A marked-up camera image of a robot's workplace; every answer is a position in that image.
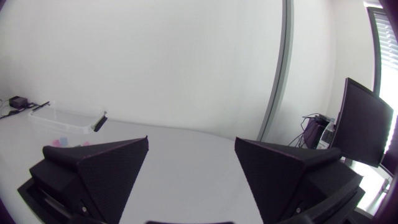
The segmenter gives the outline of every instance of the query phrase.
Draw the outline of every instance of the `white desk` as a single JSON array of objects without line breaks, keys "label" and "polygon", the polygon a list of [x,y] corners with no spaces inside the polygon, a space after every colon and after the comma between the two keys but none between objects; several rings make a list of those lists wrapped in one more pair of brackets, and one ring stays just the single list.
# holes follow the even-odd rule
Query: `white desk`
[{"label": "white desk", "polygon": [[[121,223],[262,223],[234,141],[182,129],[108,120],[99,142],[148,135],[149,152]],[[0,197],[16,223],[40,223],[17,189],[42,160],[27,112],[0,120]]]}]

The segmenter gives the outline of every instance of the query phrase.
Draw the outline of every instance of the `pink sticky note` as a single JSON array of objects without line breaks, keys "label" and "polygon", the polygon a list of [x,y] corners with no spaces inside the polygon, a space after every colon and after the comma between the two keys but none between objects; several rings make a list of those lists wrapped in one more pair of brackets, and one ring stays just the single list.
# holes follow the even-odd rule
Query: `pink sticky note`
[{"label": "pink sticky note", "polygon": [[61,142],[59,139],[52,141],[52,146],[54,147],[61,147]]}]

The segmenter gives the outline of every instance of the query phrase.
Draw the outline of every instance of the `power adapter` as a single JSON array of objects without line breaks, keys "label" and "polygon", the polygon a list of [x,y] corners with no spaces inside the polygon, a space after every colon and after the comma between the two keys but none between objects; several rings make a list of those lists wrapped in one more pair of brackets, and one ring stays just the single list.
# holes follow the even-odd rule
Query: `power adapter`
[{"label": "power adapter", "polygon": [[14,96],[9,99],[10,107],[13,107],[17,110],[23,109],[27,105],[27,98],[23,98],[20,96]]}]

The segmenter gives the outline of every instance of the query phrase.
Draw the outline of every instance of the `white wall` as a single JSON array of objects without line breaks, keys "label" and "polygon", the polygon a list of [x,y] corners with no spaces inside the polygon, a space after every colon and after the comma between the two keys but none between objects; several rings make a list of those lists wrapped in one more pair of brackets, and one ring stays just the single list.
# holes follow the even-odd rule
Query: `white wall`
[{"label": "white wall", "polygon": [[374,46],[362,0],[333,0],[336,23],[336,68],[327,115],[337,118],[347,77],[373,90]]},{"label": "white wall", "polygon": [[109,117],[255,139],[282,2],[7,1],[0,98],[105,105]]},{"label": "white wall", "polygon": [[288,144],[302,130],[302,116],[325,113],[335,68],[335,25],[331,1],[294,1],[292,59],[282,103],[269,135]]}]

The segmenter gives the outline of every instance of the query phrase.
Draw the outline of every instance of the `black mesh fabric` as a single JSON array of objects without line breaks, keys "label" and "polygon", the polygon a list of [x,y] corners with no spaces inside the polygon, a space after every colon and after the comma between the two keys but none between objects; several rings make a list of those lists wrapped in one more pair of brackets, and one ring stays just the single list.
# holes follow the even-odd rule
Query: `black mesh fabric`
[{"label": "black mesh fabric", "polygon": [[68,149],[43,148],[46,160],[78,173],[109,224],[119,223],[147,152],[147,138]]},{"label": "black mesh fabric", "polygon": [[107,223],[119,223],[147,151],[145,138],[78,163],[78,173]]},{"label": "black mesh fabric", "polygon": [[279,221],[307,168],[340,156],[337,149],[314,151],[240,138],[235,151],[264,223]]}]

